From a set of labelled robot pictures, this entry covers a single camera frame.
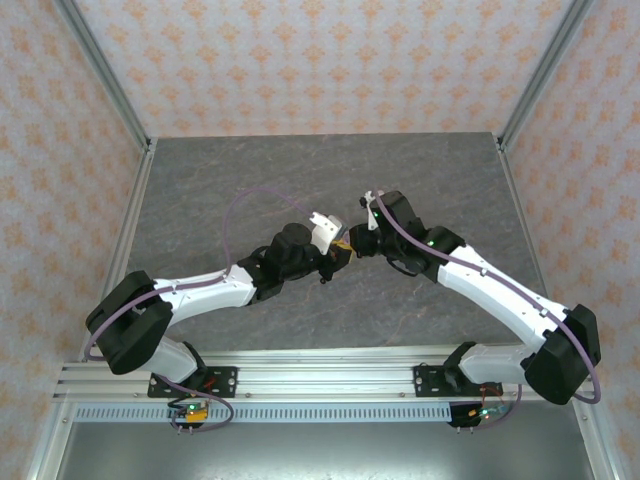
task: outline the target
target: enclosure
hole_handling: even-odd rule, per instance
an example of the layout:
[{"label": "enclosure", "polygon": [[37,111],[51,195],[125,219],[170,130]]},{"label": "enclosure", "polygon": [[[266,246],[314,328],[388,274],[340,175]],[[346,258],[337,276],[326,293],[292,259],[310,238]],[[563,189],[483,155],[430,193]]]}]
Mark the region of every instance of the enclosure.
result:
[{"label": "enclosure", "polygon": [[[632,5],[11,0],[0,22],[8,477],[129,478],[150,464],[166,478],[640,471],[640,13]],[[400,190],[425,224],[457,232],[524,286],[588,305],[598,318],[603,401],[556,407],[529,392],[508,422],[473,436],[397,414],[352,428],[239,422],[185,439],[164,424],[83,413],[97,397],[87,400],[76,373],[104,383],[103,409],[144,406],[148,381],[116,384],[104,366],[79,363],[89,312],[134,270],[181,278],[223,268],[226,208],[257,186],[349,226],[367,221],[358,203],[366,191]],[[276,196],[247,197],[230,217],[232,258],[303,221]],[[469,340],[516,340],[474,303],[419,278],[358,259],[326,284],[309,275],[250,308],[186,320],[169,336],[247,369],[256,358],[296,355],[382,365]],[[238,386],[247,394],[239,407],[261,401],[255,385]],[[383,400],[380,408],[395,408]],[[204,460],[194,453],[203,448],[215,453]],[[180,461],[155,465],[171,455]]]}]

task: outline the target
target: gray table surface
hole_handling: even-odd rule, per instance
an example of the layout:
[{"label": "gray table surface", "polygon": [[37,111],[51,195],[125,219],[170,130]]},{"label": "gray table surface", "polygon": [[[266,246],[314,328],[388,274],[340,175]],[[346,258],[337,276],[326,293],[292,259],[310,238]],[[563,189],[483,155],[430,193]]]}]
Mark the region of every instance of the gray table surface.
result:
[{"label": "gray table surface", "polygon": [[[255,186],[349,225],[366,221],[358,204],[365,191],[400,190],[426,226],[452,229],[489,262],[540,289],[489,133],[162,139],[128,270],[179,278],[224,268],[222,217],[239,192]],[[233,259],[268,245],[289,222],[305,219],[275,196],[247,197],[228,232]],[[403,276],[383,258],[354,260],[326,285],[309,275],[266,302],[185,320],[169,335],[205,351],[516,340],[469,300]]]}]

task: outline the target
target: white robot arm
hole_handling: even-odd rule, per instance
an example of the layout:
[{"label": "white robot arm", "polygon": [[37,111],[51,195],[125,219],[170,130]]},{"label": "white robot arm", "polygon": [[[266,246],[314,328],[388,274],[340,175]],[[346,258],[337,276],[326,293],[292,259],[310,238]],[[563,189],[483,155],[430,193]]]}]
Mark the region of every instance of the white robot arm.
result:
[{"label": "white robot arm", "polygon": [[[310,219],[315,225],[313,232],[303,225],[289,224],[270,246],[259,248],[228,271],[155,281],[144,272],[129,274],[89,315],[87,327],[92,333],[131,298],[151,290],[162,293],[142,303],[144,311],[127,312],[98,338],[98,347],[112,372],[148,370],[198,390],[202,382],[198,376],[201,360],[190,345],[165,337],[167,328],[207,311],[266,300],[278,294],[285,281],[314,271],[320,273],[321,281],[329,281],[355,252],[358,257],[383,255],[406,275],[425,275],[464,295],[522,340],[521,345],[515,346],[465,342],[443,366],[431,370],[436,372],[431,382],[450,387],[453,395],[463,395],[465,385],[529,384],[547,400],[567,403],[588,372],[584,359],[551,317],[561,319],[596,365],[600,347],[595,316],[590,310],[581,305],[569,310],[532,292],[444,227],[426,229],[400,192],[367,192],[360,203],[367,209],[368,219],[351,228],[350,245],[339,241],[346,231],[343,222],[314,213]],[[397,222],[395,226],[387,221],[388,215]],[[397,227],[404,229],[412,241],[400,235]],[[416,248],[416,243],[428,245],[437,255]],[[479,268],[470,269],[465,264]],[[534,298],[537,306],[518,291]]]}]

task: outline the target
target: black mounting bracket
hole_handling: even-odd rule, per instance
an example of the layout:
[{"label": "black mounting bracket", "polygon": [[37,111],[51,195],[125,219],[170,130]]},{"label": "black mounting bracket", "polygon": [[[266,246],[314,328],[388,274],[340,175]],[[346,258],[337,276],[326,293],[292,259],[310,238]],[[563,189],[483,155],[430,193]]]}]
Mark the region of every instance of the black mounting bracket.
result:
[{"label": "black mounting bracket", "polygon": [[467,380],[452,385],[448,381],[448,370],[442,365],[432,366],[426,363],[413,367],[413,386],[416,397],[481,397],[484,386],[491,387],[484,390],[485,397],[498,396],[492,389],[500,395],[503,394],[501,383],[487,382],[480,385]]},{"label": "black mounting bracket", "polygon": [[[238,367],[207,367],[203,386],[198,391],[210,393],[220,398],[235,398],[238,386]],[[151,374],[149,379],[149,398],[179,398],[184,392],[167,385],[160,377]]]}]

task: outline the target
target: orange patterned wall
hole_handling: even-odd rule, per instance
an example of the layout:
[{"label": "orange patterned wall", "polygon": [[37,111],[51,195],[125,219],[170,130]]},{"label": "orange patterned wall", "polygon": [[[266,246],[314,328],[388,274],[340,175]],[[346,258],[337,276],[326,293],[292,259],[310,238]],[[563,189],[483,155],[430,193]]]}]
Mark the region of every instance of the orange patterned wall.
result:
[{"label": "orange patterned wall", "polygon": [[640,472],[640,9],[600,0],[509,153],[546,284],[598,315],[605,401]]},{"label": "orange patterned wall", "polygon": [[0,477],[25,478],[139,151],[51,0],[0,3]]},{"label": "orange patterned wall", "polygon": [[500,133],[570,0],[79,1],[153,136]]}]

